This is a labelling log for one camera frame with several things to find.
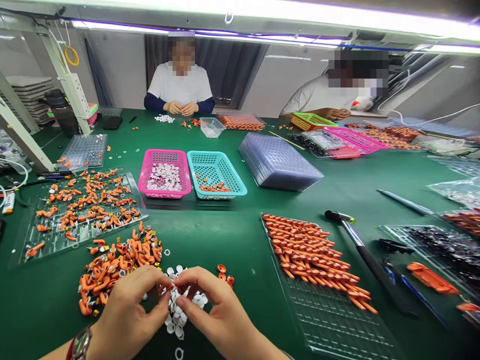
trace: navy blue sleeve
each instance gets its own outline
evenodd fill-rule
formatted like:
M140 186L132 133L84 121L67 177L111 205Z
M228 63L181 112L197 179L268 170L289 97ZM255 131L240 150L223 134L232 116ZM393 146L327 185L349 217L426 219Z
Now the navy blue sleeve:
M147 110L155 111L160 114L166 114L167 112L164 110L164 105L166 101L163 101L161 98L156 97L155 95L147 92L145 97L143 98L143 106Z
M207 100L199 101L196 104L198 105L198 111L195 114L209 115L214 110L215 100L213 97L209 97Z

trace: hammer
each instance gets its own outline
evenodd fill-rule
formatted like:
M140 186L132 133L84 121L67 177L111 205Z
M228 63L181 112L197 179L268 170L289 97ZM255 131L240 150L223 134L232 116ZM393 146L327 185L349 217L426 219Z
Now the hammer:
M377 261L368 248L365 247L360 236L355 232L354 228L350 225L355 222L355 218L350 215L346 215L340 212L327 210L325 211L325 217L337 224L340 224L348 233L350 238L355 243L356 249L363 258L363 261L370 268L370 271L375 275L376 279L380 282L383 289L387 292L392 303L397 309L405 316L417 319L419 316L412 310L412 306L403 298L400 290L390 280L387 273L384 271L382 265Z

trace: pink plastic basket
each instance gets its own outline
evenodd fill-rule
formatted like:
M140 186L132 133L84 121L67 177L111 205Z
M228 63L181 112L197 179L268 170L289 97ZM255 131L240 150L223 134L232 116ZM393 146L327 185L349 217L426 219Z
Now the pink plastic basket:
M351 144L352 148L357 149L362 155L372 154L378 150L389 149L387 145L380 141L362 135L347 127L324 127L323 130L347 141Z
M152 173L154 163L169 164L178 167L178 177L180 178L181 191L171 190L152 190L147 189L147 183ZM158 185L165 182L163 179L156 180ZM145 151L143 164L141 166L140 180L138 181L138 190L149 198L170 198L180 199L184 195L190 194L192 185L190 184L189 165L187 155L181 150L150 149Z

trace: stack of plastic trays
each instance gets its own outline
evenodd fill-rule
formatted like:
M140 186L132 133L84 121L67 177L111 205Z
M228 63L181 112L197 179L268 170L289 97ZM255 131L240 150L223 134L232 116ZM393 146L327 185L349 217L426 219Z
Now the stack of plastic trays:
M324 177L278 137L249 132L238 151L258 186L302 192Z

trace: wristwatch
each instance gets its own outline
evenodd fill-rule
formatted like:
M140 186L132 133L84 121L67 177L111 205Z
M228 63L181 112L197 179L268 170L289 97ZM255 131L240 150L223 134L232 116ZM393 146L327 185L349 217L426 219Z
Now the wristwatch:
M87 350L92 340L92 331L90 326L87 326L78 333L73 339L71 346L70 359L72 360L85 360L87 357Z

